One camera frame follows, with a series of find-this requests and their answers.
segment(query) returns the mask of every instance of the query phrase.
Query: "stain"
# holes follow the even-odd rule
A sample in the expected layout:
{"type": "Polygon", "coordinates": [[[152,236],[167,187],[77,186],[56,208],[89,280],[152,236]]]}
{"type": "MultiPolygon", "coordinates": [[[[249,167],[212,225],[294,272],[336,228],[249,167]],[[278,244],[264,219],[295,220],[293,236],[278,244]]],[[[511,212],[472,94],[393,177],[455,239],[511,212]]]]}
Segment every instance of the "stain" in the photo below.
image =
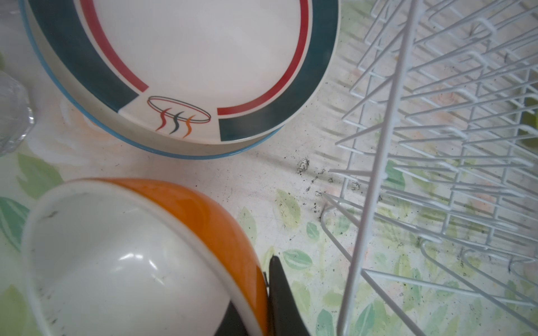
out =
{"type": "Polygon", "coordinates": [[[297,171],[296,171],[296,173],[297,173],[297,174],[304,173],[305,171],[307,171],[308,166],[310,166],[310,160],[308,160],[307,158],[302,159],[302,160],[299,161],[299,163],[297,164],[297,171]]]}
{"type": "Polygon", "coordinates": [[[54,216],[56,216],[58,214],[58,212],[56,210],[54,210],[50,215],[46,216],[45,218],[52,218],[54,216]]]}

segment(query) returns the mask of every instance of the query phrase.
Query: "bowl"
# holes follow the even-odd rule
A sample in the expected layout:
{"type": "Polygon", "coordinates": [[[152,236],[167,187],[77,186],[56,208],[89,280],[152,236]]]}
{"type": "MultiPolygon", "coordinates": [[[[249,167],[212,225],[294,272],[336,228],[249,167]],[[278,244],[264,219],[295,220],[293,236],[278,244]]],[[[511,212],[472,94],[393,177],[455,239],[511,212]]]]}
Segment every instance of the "bowl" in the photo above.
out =
{"type": "Polygon", "coordinates": [[[54,49],[50,46],[29,7],[28,1],[19,0],[19,5],[30,44],[41,65],[58,89],[89,120],[132,146],[171,158],[187,160],[218,159],[247,151],[261,144],[278,131],[240,143],[202,145],[147,130],[112,111],[83,86],[61,62],[54,49]]]}
{"type": "Polygon", "coordinates": [[[323,83],[338,35],[338,0],[20,1],[38,54],[104,106],[88,112],[152,144],[279,129],[323,83]]]}
{"type": "Polygon", "coordinates": [[[28,216],[25,287],[44,336],[215,335],[230,307],[267,334],[267,291],[233,217],[179,185],[67,182],[28,216]]]}

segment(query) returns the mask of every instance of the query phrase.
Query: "floral tablecloth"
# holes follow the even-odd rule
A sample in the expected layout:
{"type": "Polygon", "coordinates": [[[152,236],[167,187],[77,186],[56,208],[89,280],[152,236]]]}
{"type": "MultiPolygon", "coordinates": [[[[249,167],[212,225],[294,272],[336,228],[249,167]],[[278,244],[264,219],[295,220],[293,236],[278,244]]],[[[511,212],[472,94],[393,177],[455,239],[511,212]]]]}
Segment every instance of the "floral tablecloth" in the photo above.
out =
{"type": "MultiPolygon", "coordinates": [[[[364,6],[343,3],[339,52],[353,48],[353,32],[362,24],[364,6]]],[[[20,272],[20,239],[29,209],[55,185],[92,176],[158,178],[212,197],[237,218],[264,270],[273,254],[283,260],[297,306],[311,334],[336,334],[349,263],[321,230],[320,215],[325,206],[322,193],[336,194],[340,188],[340,180],[328,174],[326,168],[344,166],[347,160],[346,153],[334,142],[343,132],[339,121],[342,112],[354,103],[345,97],[352,77],[357,75],[352,66],[356,59],[337,54],[316,97],[258,147],[225,159],[186,161],[121,142],[78,112],[39,64],[17,15],[0,20],[0,52],[0,69],[28,88],[37,119],[18,150],[0,158],[1,336],[40,335],[24,299],[20,272]]],[[[403,189],[421,187],[420,180],[404,178],[390,169],[387,172],[395,174],[393,179],[400,181],[403,189]]],[[[358,184],[350,188],[362,192],[358,184]]],[[[390,217],[435,216],[427,210],[405,207],[387,206],[381,211],[390,217]]],[[[356,234],[350,224],[343,216],[329,221],[329,229],[347,241],[349,251],[356,234]]],[[[436,266],[414,257],[416,237],[387,225],[377,228],[366,267],[443,282],[444,275],[436,266]]],[[[459,260],[452,267],[466,277],[475,276],[459,260]]],[[[511,285],[534,294],[528,283],[512,281],[511,285]]],[[[387,282],[385,290],[429,335],[530,334],[526,327],[483,299],[398,282],[387,282]]],[[[360,284],[356,302],[352,334],[409,333],[368,284],[360,284]]],[[[536,313],[525,312],[538,322],[536,313]]]]}

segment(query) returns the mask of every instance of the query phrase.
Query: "white wire dish rack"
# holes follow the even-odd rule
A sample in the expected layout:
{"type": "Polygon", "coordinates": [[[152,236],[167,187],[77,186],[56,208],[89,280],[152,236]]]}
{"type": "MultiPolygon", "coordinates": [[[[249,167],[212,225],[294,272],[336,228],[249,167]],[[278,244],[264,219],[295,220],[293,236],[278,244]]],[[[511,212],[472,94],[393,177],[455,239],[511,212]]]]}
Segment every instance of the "white wire dish rack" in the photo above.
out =
{"type": "Polygon", "coordinates": [[[361,74],[349,90],[358,103],[342,117],[356,131],[336,142],[349,151],[349,162],[345,169],[330,170],[343,177],[342,189],[339,195],[324,194],[329,207],[321,217],[325,233],[351,262],[339,336],[350,333],[361,278],[416,335],[424,332],[375,278],[482,297],[538,332],[519,309],[536,308],[538,302],[509,286],[504,275],[492,276],[470,261],[500,264],[505,275],[538,287],[521,271],[538,260],[538,155],[532,149],[538,132],[520,123],[522,115],[535,120],[538,109],[537,14],[536,1],[374,3],[370,28],[361,37],[366,49],[357,64],[361,74]],[[384,118],[373,124],[365,116],[376,111],[384,118]],[[371,149],[372,138],[379,139],[377,148],[371,149]],[[387,163],[423,188],[399,188],[386,173],[387,163]],[[365,197],[350,190],[350,183],[366,185],[365,197]],[[380,195],[429,209],[438,218],[428,223],[392,218],[378,211],[380,195]],[[482,202],[486,210],[467,211],[469,200],[482,202]],[[327,229],[335,210],[358,227],[352,254],[327,229]],[[422,258],[468,289],[363,268],[379,223],[420,237],[422,258]],[[476,234],[462,237],[457,234],[462,227],[476,234]],[[460,248],[458,258],[483,277],[480,285],[437,260],[432,251],[448,243],[460,248]],[[489,294],[485,282],[510,295],[489,294]]]}

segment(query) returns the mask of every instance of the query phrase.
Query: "plate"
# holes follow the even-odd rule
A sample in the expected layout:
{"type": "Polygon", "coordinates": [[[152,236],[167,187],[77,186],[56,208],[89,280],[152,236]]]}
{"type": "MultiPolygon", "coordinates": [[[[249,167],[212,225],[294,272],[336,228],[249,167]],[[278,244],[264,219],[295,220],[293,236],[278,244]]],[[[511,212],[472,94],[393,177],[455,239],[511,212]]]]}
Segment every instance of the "plate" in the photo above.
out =
{"type": "Polygon", "coordinates": [[[223,158],[246,151],[277,132],[235,144],[201,145],[170,138],[147,130],[115,113],[86,89],[58,58],[30,10],[28,1],[19,0],[26,33],[41,65],[62,93],[96,125],[130,145],[148,152],[179,159],[223,158]]]}
{"type": "Polygon", "coordinates": [[[119,120],[212,145],[296,115],[322,82],[339,20],[338,0],[28,3],[60,62],[119,120]]]}

